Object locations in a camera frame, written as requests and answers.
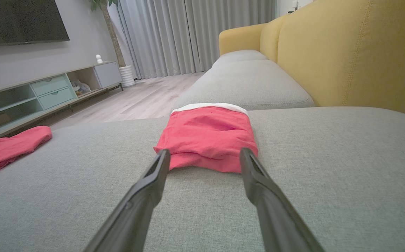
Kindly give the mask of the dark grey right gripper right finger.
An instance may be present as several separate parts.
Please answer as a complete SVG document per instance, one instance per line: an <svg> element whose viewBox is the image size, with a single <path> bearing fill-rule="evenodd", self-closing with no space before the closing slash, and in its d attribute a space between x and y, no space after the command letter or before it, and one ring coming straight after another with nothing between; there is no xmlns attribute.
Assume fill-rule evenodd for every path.
<svg viewBox="0 0 405 252"><path fill-rule="evenodd" d="M324 249L268 175L251 149L240 152L246 196L256 207L267 252L322 252Z"/></svg>

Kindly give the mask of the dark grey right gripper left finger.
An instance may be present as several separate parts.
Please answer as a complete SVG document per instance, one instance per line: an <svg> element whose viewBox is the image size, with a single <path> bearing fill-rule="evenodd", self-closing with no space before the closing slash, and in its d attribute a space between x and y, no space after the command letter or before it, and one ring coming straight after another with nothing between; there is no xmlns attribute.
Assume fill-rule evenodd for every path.
<svg viewBox="0 0 405 252"><path fill-rule="evenodd" d="M142 252L154 208L170 168L169 150L161 150L145 174L129 189L84 249L85 252Z"/></svg>

